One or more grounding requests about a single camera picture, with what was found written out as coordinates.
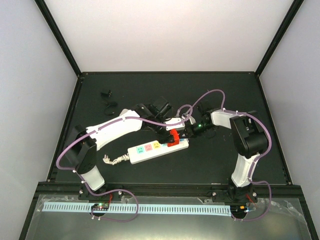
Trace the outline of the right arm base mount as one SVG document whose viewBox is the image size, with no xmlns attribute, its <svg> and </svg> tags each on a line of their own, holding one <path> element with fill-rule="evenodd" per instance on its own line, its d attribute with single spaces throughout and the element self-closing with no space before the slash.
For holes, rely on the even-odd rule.
<svg viewBox="0 0 320 240">
<path fill-rule="evenodd" d="M 257 203 L 257 197 L 253 195 L 254 189 L 250 184 L 245 187 L 235 187 L 233 185 L 222 185 L 219 188 L 212 187 L 209 196 L 214 202 L 228 204 L 245 204 L 249 202 Z"/>
</svg>

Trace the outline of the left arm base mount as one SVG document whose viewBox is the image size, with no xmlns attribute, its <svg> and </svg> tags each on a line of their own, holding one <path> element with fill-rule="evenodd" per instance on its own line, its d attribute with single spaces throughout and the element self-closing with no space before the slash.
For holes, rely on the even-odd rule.
<svg viewBox="0 0 320 240">
<path fill-rule="evenodd" d="M 120 184 L 105 184 L 98 190 L 92 190 L 93 194 L 90 193 L 88 188 L 83 185 L 80 187 L 78 199 L 87 201 L 109 201 L 110 199 L 120 199 L 122 195 L 125 194 L 123 191 L 123 186 Z"/>
</svg>

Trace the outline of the black power adapter plug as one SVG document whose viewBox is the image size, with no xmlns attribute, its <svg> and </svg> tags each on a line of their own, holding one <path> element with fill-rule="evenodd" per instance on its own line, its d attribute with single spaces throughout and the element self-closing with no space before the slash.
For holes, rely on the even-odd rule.
<svg viewBox="0 0 320 240">
<path fill-rule="evenodd" d="M 111 90 L 103 90 L 100 92 L 100 95 L 104 98 L 109 98 L 112 96 L 112 91 Z"/>
</svg>

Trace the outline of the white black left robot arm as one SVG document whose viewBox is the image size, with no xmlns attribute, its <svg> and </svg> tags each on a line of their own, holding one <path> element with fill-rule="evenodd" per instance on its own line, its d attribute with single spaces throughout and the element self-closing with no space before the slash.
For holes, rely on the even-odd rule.
<svg viewBox="0 0 320 240">
<path fill-rule="evenodd" d="M 159 140 L 137 144 L 115 159 L 103 157 L 106 165 L 130 162 L 132 165 L 156 159 L 187 149 L 189 142 L 181 139 L 179 132 L 189 123 L 193 108 L 185 105 L 186 113 L 177 111 L 174 117 L 167 117 L 172 106 L 163 99 L 159 104 L 137 104 L 123 109 L 119 116 L 94 126 L 77 125 L 70 134 L 65 149 L 57 157 L 60 170 L 72 171 L 89 187 L 89 193 L 97 200 L 108 192 L 105 179 L 97 166 L 97 152 L 107 144 L 134 132 L 151 130 L 160 135 Z"/>
</svg>

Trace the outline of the white power strip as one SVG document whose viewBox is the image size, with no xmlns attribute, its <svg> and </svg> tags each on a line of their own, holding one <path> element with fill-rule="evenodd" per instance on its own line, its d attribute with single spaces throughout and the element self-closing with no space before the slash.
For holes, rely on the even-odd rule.
<svg viewBox="0 0 320 240">
<path fill-rule="evenodd" d="M 180 150 L 187 149 L 189 141 L 187 139 L 180 139 L 179 143 L 169 146 L 167 143 L 160 144 L 157 140 L 147 142 L 141 145 L 130 147 L 127 149 L 129 161 L 132 165 L 142 163 L 147 160 L 168 155 Z"/>
</svg>

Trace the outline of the red cube socket adapter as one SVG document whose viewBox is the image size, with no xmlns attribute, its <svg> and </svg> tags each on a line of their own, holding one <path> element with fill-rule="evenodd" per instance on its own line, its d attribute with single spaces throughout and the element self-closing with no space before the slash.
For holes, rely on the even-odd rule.
<svg viewBox="0 0 320 240">
<path fill-rule="evenodd" d="M 169 136 L 169 140 L 168 140 L 168 143 L 167 143 L 167 146 L 168 147 L 173 147 L 173 146 L 176 146 L 180 143 L 180 137 L 179 137 L 179 134 L 177 132 L 176 129 L 171 129 L 169 131 L 170 133 L 170 136 Z"/>
</svg>

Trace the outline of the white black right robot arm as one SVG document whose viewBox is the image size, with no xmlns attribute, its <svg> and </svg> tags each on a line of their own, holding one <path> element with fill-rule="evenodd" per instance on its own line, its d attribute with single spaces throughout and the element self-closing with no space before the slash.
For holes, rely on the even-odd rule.
<svg viewBox="0 0 320 240">
<path fill-rule="evenodd" d="M 232 202 L 242 202 L 251 191 L 252 177 L 260 157 L 267 151 L 271 137 L 260 121 L 257 111 L 236 112 L 226 109 L 211 109 L 207 101 L 200 101 L 197 109 L 201 114 L 199 123 L 185 123 L 181 137 L 196 138 L 202 133 L 223 127 L 231 130 L 237 151 L 235 169 L 228 181 L 227 195 Z"/>
</svg>

